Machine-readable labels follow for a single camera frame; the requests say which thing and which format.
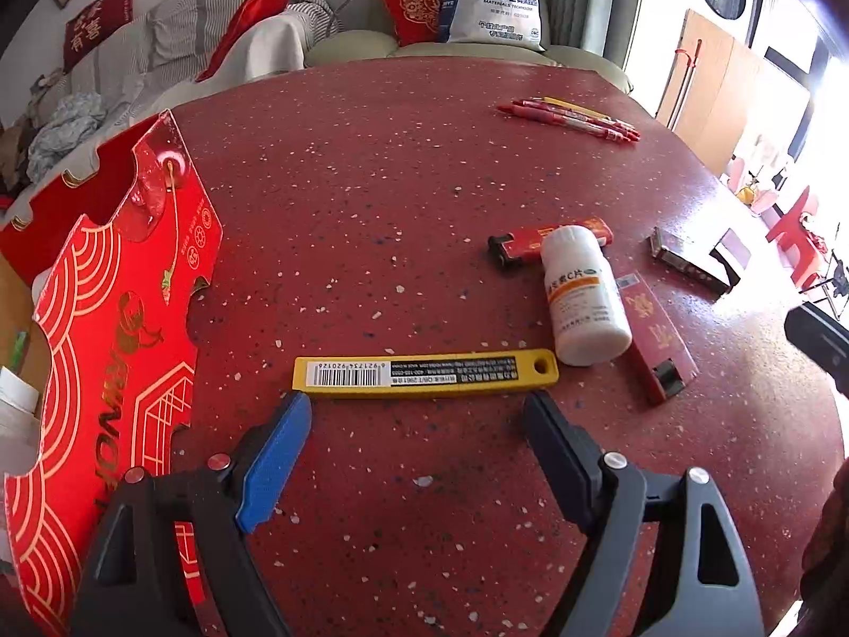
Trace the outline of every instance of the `red cushion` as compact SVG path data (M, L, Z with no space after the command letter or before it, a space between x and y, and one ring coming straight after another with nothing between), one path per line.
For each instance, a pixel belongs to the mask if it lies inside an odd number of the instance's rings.
M241 7L236 9L236 13L230 19L227 33L224 33L224 37L218 43L215 52L212 53L209 67L202 71L195 81L209 79L212 74L218 71L218 67L221 67L224 57L227 56L230 48L235 45L242 33L245 33L255 23L283 12L287 5L289 5L289 0L245 0L242 2Z
M443 0L383 0L395 22L398 45L436 41L436 19Z
M133 20L133 0L96 0L65 25L65 74Z

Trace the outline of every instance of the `white tote bag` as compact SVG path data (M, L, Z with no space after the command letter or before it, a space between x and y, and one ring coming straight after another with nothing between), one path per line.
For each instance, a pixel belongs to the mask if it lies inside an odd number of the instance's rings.
M539 0L443 0L441 43L502 43L542 51Z

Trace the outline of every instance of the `red terrazzo table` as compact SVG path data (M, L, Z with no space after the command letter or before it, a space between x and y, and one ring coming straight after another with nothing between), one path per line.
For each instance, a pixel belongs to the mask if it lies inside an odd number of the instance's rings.
M643 140L620 146L492 109L544 94L624 118ZM798 303L786 273L675 135L594 73L450 57L288 74L175 115L224 225L213 285L189 313L201 355L177 466L266 419L298 355L551 347L542 270L502 274L487 237L599 216L616 233L614 271L644 275L701 376L659 408L624 361L561 367L551 392L639 466L712 472L765 621L778 620L841 432L825 376L784 340ZM717 302L651 260L645 239L658 224L706 248L734 227L756 251L742 285ZM314 401L280 514L249 544L295 634L545 625L583 537L525 445L521 401ZM419 476L432 485L417 487ZM650 561L644 540L617 634L633 624Z

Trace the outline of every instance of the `red pen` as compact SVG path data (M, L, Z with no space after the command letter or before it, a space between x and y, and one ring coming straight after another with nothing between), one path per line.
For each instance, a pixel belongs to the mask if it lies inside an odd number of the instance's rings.
M601 114L596 112L595 110L590 110L587 108L582 108L580 105L572 104L571 102L566 102L559 100L557 98L530 98L533 101L544 102L547 105L555 105L559 108L566 108L568 110L572 110L572 112L587 115L587 117L597 118L597 119L606 119L609 122L613 122L615 125L616 131L621 132L622 134L627 134L628 132L634 133L639 136L639 131L637 131L637 127L634 125L629 125L627 122L623 122L621 119L615 119L609 117L606 114Z
M580 121L571 117L563 117L561 114L551 113L548 110L538 110L536 108L525 108L521 105L514 105L512 102L502 102L498 105L498 109L506 114L514 114L516 117L524 119L532 119L535 122L542 122L544 125L556 125L569 127L576 131L583 131L585 134L592 134L607 141L621 143L628 141L624 134L613 129L604 129L604 127L591 125L589 122Z
M538 100L515 100L513 101L513 104L519 105L523 108L536 108L537 110L545 110L546 112L559 114L563 117L571 117L572 119L577 119L578 121L586 122L589 125L600 126L602 129L610 129L613 131L617 131L620 134L623 134L625 138L629 141L639 141L640 138L638 132L626 129L624 126L619 125L617 121L608 118L591 117L590 115L580 113L577 110L559 108L557 105L552 105L550 102Z

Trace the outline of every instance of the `striped blanket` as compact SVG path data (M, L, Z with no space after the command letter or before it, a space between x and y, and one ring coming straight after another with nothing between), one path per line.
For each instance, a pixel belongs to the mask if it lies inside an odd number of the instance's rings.
M46 122L61 98L94 91L108 114L103 131L134 123L167 89L206 69L228 23L244 0L166 0L138 16L92 50L37 108ZM327 34L333 10L327 0L290 0L280 16L296 18L306 53ZM330 29L334 33L338 22Z

